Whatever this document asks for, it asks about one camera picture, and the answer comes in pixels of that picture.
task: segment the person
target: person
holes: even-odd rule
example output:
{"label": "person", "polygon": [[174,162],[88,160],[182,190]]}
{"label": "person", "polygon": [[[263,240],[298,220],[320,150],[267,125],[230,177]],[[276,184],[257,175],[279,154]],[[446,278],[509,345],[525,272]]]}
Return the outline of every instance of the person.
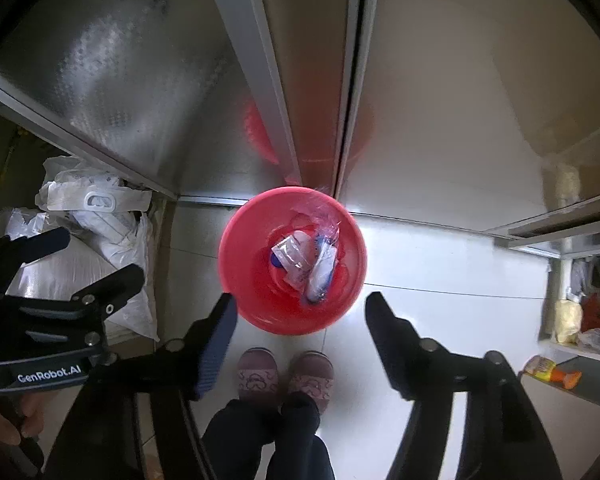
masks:
{"label": "person", "polygon": [[202,441],[218,480],[253,480],[262,446],[275,443],[267,480],[334,480],[329,453],[315,434],[334,385],[333,365],[305,352],[289,370],[278,410],[279,377],[273,354],[251,348],[238,361],[238,399],[209,422]]}

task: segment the foot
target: foot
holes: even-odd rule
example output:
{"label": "foot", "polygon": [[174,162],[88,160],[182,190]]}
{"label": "foot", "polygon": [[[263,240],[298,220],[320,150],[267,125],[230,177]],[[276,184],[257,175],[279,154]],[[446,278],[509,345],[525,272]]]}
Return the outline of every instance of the foot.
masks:
{"label": "foot", "polygon": [[305,352],[292,363],[289,375],[288,393],[306,393],[323,414],[331,399],[334,380],[333,365],[327,356],[320,352]]}
{"label": "foot", "polygon": [[250,348],[238,361],[238,397],[261,406],[278,405],[278,367],[266,348]]}

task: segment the black pants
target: black pants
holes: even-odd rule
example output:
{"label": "black pants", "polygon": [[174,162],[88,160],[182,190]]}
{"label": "black pants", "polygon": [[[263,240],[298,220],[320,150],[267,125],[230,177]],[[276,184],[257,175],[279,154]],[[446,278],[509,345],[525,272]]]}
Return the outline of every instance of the black pants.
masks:
{"label": "black pants", "polygon": [[218,480],[253,480],[262,446],[276,443],[267,480],[334,480],[329,453],[315,435],[318,408],[302,392],[290,394],[280,413],[231,400],[211,419],[202,441]]}

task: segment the red bucket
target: red bucket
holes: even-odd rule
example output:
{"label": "red bucket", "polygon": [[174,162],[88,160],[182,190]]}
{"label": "red bucket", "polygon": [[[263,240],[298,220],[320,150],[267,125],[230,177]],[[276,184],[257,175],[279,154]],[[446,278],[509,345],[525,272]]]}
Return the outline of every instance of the red bucket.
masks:
{"label": "red bucket", "polygon": [[[326,297],[306,304],[284,281],[285,271],[270,262],[271,248],[296,230],[316,229],[309,206],[339,222],[338,263]],[[339,202],[306,187],[265,191],[243,205],[228,223],[218,254],[222,288],[235,296],[238,311],[251,324],[282,335],[321,330],[356,301],[366,274],[366,249],[360,229]]]}

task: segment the white tile floor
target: white tile floor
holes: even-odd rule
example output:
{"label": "white tile floor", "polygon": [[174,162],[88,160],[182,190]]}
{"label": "white tile floor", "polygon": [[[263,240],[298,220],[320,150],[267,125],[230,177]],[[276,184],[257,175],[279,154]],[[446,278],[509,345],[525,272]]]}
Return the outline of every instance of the white tile floor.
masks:
{"label": "white tile floor", "polygon": [[[158,332],[181,336],[206,316],[221,293],[216,272],[219,239],[233,211],[216,206],[178,206],[158,256]],[[386,475],[411,404],[385,378],[363,318],[363,304],[380,290],[394,312],[421,336],[450,351],[482,356],[498,349],[514,370],[540,351],[548,264],[544,258],[504,250],[488,237],[406,222],[357,217],[368,250],[366,285],[349,313],[333,326],[300,337],[276,336],[240,319],[218,384],[193,405],[200,431],[236,396],[235,364],[244,350],[266,346],[280,370],[305,349],[325,352],[336,369],[336,392],[323,416],[324,439],[337,478],[381,479]],[[464,424],[464,402],[454,400],[441,479],[455,477]],[[263,453],[264,478],[272,449]]]}

